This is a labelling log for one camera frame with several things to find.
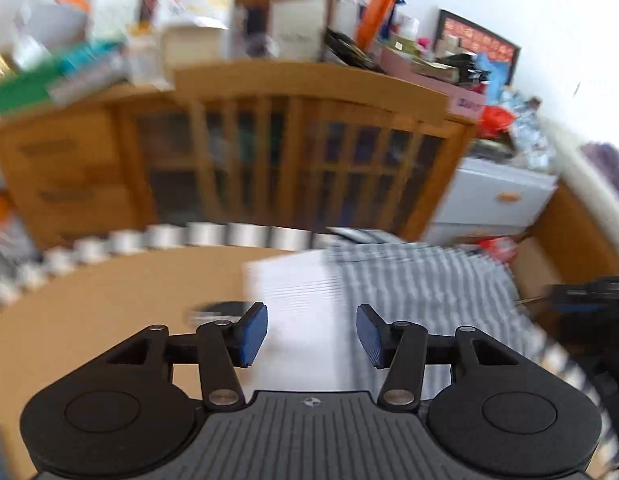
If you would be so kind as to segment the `white black striped sweater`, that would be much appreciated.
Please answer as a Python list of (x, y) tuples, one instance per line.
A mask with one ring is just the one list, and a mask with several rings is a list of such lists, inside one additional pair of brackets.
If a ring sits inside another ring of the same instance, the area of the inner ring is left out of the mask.
[(423, 243), (331, 247), (251, 262), (250, 300), (266, 304), (267, 335), (252, 368), (255, 389), (368, 390), (385, 374), (356, 333), (369, 304), (384, 321), (409, 321), (432, 335), (471, 325), (535, 359), (543, 338), (518, 308), (507, 266), (478, 252)]

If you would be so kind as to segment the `beige sofa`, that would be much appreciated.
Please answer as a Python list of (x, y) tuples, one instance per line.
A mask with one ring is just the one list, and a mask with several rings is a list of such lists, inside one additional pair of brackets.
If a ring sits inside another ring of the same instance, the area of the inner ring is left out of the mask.
[(541, 117), (541, 128), (555, 148), (555, 166), (565, 184), (593, 216), (619, 255), (619, 192), (586, 157), (583, 140), (559, 122)]

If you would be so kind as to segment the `white small drawer cabinet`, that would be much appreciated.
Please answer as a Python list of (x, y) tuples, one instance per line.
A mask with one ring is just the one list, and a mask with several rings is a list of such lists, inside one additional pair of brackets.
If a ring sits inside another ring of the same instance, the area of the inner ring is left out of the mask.
[(557, 178), (551, 174), (466, 157), (421, 240), (446, 245), (462, 236), (521, 234), (556, 189)]

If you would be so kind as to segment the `framed red picture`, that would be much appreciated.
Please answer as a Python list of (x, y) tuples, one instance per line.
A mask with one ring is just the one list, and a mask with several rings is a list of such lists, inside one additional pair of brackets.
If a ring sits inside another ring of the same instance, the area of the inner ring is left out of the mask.
[(434, 45), (446, 36), (460, 39), (460, 47), (472, 53), (484, 53), (491, 62), (507, 63), (509, 72), (506, 84), (511, 84), (517, 69), (521, 48), (512, 41), (491, 32), (451, 11), (439, 9)]

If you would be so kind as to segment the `wooden sideboard with drawers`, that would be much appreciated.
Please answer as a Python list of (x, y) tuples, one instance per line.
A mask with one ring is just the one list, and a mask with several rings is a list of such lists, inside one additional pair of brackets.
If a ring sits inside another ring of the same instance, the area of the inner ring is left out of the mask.
[(158, 223), (375, 228), (416, 240), (474, 137), (444, 94), (366, 70), (242, 61), (0, 120), (40, 249)]

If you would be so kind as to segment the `green plastic bin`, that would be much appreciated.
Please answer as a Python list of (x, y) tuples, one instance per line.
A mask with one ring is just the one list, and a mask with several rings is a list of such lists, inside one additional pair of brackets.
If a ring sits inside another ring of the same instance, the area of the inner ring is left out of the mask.
[(46, 65), (0, 79), (0, 116), (52, 100), (49, 88), (64, 81), (62, 70)]

